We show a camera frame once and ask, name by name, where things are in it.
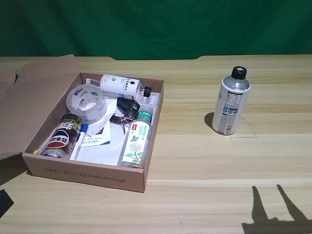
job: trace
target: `plastic bottle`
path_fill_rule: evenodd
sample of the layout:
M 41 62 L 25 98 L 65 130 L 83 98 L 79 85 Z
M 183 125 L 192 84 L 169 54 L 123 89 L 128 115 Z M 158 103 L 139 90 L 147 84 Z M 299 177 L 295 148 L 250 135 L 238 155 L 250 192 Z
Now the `plastic bottle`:
M 100 82 L 100 89 L 118 94 L 118 98 L 138 100 L 143 95 L 143 85 L 140 80 L 104 74 Z
M 213 119 L 213 129 L 219 134 L 233 134 L 238 127 L 251 88 L 246 73 L 246 68 L 237 66 L 222 80 Z
M 154 109 L 150 105 L 151 88 L 145 87 L 144 94 L 138 100 L 140 109 L 136 121 L 129 126 L 126 139 L 124 141 L 118 166 L 143 168 L 147 155 L 151 122 Z

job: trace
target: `tape roll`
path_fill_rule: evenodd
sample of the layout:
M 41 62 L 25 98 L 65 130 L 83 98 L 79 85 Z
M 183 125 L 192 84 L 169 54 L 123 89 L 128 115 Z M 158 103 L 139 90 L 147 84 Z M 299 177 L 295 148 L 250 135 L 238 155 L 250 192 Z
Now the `tape roll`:
M 66 106 L 83 123 L 92 124 L 106 113 L 103 91 L 93 84 L 83 84 L 74 88 L 67 96 Z

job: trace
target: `cardboard box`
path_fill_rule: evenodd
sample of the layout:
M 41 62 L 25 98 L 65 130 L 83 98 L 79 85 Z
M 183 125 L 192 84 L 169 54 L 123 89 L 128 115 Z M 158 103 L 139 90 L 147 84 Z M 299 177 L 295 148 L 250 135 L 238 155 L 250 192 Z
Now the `cardboard box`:
M 68 112 L 67 94 L 86 78 L 103 73 L 79 72 L 73 55 L 25 65 L 0 103 L 0 155 L 18 154 L 32 175 L 103 187 L 144 192 L 163 100 L 163 80 L 136 78 L 160 93 L 148 156 L 143 169 L 72 161 L 32 154 Z
M 0 99 L 11 89 L 16 80 L 16 69 L 8 68 L 0 70 Z
M 13 67 L 7 68 L 5 70 L 0 70 L 0 101 L 13 87 L 16 77 L 16 69 Z M 5 110 L 0 109 L 0 113 L 1 115 L 3 115 L 3 113 L 5 113 Z M 5 159 L 11 155 L 12 154 L 0 154 L 0 160 Z

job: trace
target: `wooden table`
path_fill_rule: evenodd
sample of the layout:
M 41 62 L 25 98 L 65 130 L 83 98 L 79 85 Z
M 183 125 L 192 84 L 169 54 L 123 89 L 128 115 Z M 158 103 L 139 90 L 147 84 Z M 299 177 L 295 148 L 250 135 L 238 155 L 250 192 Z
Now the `wooden table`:
M 0 69 L 41 59 L 2 57 Z M 312 233 L 312 55 L 77 61 L 82 71 L 165 80 L 146 192 L 33 177 L 8 159 L 0 188 L 15 204 L 0 233 Z M 252 89 L 237 132 L 221 136 L 205 122 L 237 65 Z

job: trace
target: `blue marker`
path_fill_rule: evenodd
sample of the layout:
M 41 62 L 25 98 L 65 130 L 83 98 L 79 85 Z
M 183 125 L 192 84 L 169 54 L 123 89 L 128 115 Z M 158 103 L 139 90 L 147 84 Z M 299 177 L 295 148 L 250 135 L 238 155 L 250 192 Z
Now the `blue marker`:
M 81 131 L 80 131 L 78 139 L 75 143 L 74 149 L 73 149 L 72 153 L 70 154 L 69 160 L 76 160 L 77 159 L 81 145 L 82 145 L 83 140 L 84 140 L 84 136 L 86 135 L 86 132 L 88 130 L 88 127 L 89 127 L 89 125 L 86 123 L 84 123 L 82 125 Z

